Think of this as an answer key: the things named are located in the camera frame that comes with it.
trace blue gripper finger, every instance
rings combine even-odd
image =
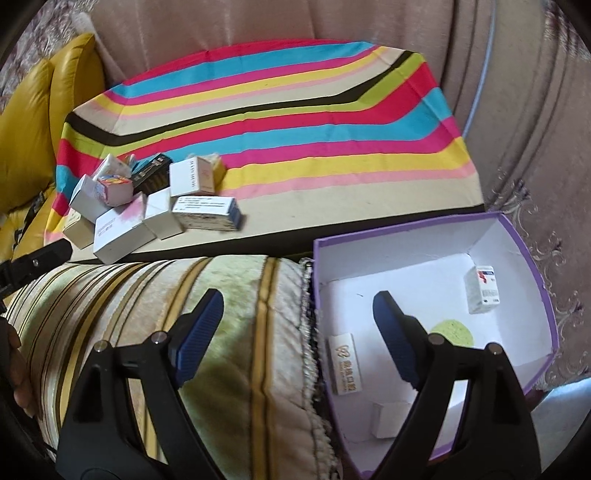
[[[404,314],[387,291],[374,297],[374,320],[400,377],[413,388],[418,388],[421,379],[417,371],[417,353],[402,327]]]
[[[177,388],[191,380],[205,356],[223,316],[223,295],[210,288],[189,314],[179,318],[178,328],[171,329],[169,346],[171,364],[175,370]]]

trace stack of boxes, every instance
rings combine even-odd
[[[184,228],[238,230],[236,200],[215,196],[225,174],[219,155],[191,155],[174,163],[156,155],[135,172],[135,157],[107,155],[95,173],[74,189],[64,235],[78,248],[93,245],[105,264]]]

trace sofa cushion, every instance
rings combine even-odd
[[[51,58],[55,70],[51,82],[49,121],[57,157],[66,115],[81,103],[105,91],[102,63],[95,38],[85,33],[69,42]]]
[[[54,180],[48,115],[53,70],[47,60],[33,67],[0,116],[1,213],[29,202]]]
[[[0,228],[0,262],[16,258],[17,252],[20,257],[43,246],[43,230],[56,195],[56,187],[52,184],[7,215]]]
[[[53,205],[53,201],[57,196],[55,185],[51,185],[42,195],[43,198],[45,198],[45,201],[41,205],[41,208],[35,212],[33,217],[31,217],[33,211],[29,209],[29,218],[25,218],[25,227],[27,230],[22,233],[18,245],[14,248],[14,253],[12,254],[13,260],[22,257],[23,255],[30,254],[43,246],[45,225],[47,224],[49,212],[51,212],[51,205]]]

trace blue stripe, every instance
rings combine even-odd
[[[336,58],[352,57],[374,45],[367,42],[315,45],[310,47],[285,48],[243,57],[201,63],[176,72],[143,80],[133,85],[117,85],[111,90],[125,98],[134,98],[147,93],[162,92],[173,88],[194,85],[207,80],[217,80],[233,75],[284,67],[299,63],[311,63]]]
[[[68,200],[72,198],[72,192],[78,184],[78,180],[69,167],[65,165],[56,167],[56,190],[63,193]]]
[[[265,132],[247,132],[232,137],[188,145],[164,152],[173,161],[180,161],[188,155],[228,155],[246,150],[305,145],[315,142],[343,142],[347,140],[421,140],[439,126],[452,112],[447,106],[441,89],[434,88],[411,112],[399,120],[383,125],[320,125],[296,127]],[[138,162],[137,169],[152,157]]]

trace blue cable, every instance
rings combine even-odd
[[[495,24],[496,24],[496,0],[492,0],[492,16],[491,16],[491,27],[488,31],[488,42],[486,44],[486,54],[484,57],[484,65],[482,66],[482,72],[480,74],[480,81],[478,82],[478,89],[476,90],[476,95],[474,97],[474,101],[472,102],[472,108],[470,109],[470,115],[468,115],[468,120],[466,121],[466,126],[464,127],[464,131],[462,132],[462,136],[464,138],[467,137],[470,127],[472,126],[472,121],[474,120],[474,116],[476,115],[476,110],[478,109],[478,104],[480,103],[480,97],[482,96],[482,90],[484,89],[484,82],[486,80],[486,74],[488,73],[488,65],[491,61],[491,53],[492,53],[492,43],[495,39]]]

